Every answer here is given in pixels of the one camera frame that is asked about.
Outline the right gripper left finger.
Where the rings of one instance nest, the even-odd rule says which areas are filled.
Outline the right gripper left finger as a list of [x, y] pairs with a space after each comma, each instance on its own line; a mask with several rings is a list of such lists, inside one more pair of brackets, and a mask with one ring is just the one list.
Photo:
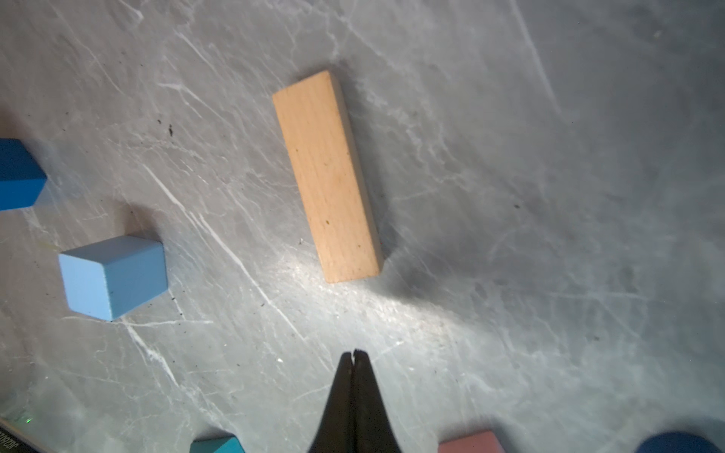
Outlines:
[[330, 394], [309, 453], [349, 453], [355, 450], [352, 401], [353, 357], [342, 354]]

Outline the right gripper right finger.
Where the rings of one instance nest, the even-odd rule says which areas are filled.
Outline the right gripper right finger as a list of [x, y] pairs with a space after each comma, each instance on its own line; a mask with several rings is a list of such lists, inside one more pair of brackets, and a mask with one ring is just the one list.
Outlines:
[[401, 449], [392, 430], [369, 355], [353, 352], [352, 401], [356, 452], [396, 452]]

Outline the light pink rectangular block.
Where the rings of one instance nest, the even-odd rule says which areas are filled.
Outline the light pink rectangular block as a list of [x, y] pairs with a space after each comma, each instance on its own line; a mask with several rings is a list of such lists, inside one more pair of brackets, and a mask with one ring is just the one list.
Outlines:
[[438, 445], [438, 453], [505, 453], [493, 430], [485, 430]]

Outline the plain wood plank block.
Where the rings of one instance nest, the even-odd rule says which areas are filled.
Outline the plain wood plank block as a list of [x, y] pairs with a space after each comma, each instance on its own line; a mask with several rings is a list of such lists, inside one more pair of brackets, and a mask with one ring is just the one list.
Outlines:
[[339, 80], [321, 71], [273, 103], [325, 281], [376, 277], [381, 241]]

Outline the teal cube block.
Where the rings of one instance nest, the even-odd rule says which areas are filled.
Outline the teal cube block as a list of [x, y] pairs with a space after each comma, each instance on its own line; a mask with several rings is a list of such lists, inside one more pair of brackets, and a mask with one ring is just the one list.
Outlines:
[[235, 436], [226, 436], [193, 441], [190, 453], [245, 453], [245, 449]]

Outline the light blue cube block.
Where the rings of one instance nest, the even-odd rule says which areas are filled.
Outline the light blue cube block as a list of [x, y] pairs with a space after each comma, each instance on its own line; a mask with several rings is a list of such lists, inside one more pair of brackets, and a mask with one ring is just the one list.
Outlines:
[[114, 321], [168, 289], [164, 246], [120, 236], [59, 255], [68, 308], [101, 321]]

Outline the dark blue cylinder block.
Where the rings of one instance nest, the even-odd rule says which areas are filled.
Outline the dark blue cylinder block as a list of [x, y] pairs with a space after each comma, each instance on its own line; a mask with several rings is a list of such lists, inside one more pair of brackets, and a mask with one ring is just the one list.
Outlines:
[[671, 431], [646, 439], [636, 453], [722, 453], [722, 450], [700, 435]]

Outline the dark blue cube block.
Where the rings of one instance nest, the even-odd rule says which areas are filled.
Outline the dark blue cube block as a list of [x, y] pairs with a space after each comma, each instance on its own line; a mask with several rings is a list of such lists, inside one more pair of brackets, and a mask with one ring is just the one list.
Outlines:
[[1, 211], [32, 207], [47, 175], [17, 139], [1, 140]]

